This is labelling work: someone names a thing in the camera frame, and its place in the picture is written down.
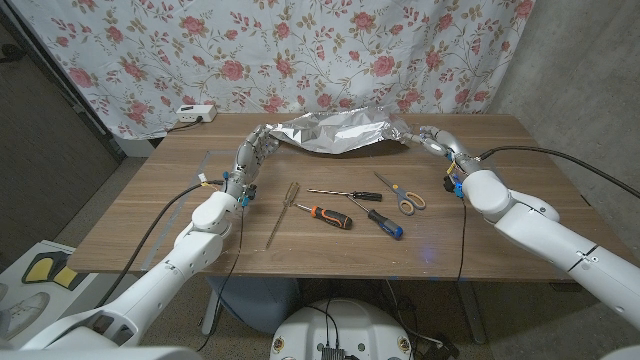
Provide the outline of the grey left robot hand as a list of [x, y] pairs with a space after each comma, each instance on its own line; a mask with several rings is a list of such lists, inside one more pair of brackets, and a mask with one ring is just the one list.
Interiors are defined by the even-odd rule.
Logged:
[[225, 192], [239, 198], [258, 177], [264, 160], [279, 147], [268, 124], [257, 126], [238, 148]]

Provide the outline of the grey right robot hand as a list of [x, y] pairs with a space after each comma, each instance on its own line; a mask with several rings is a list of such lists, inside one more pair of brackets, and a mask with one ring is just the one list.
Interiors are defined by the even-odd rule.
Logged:
[[462, 143], [450, 132], [434, 126], [422, 126], [418, 134], [406, 133], [406, 140], [420, 144], [429, 153], [448, 159], [466, 174], [479, 171], [480, 161], [471, 156]]

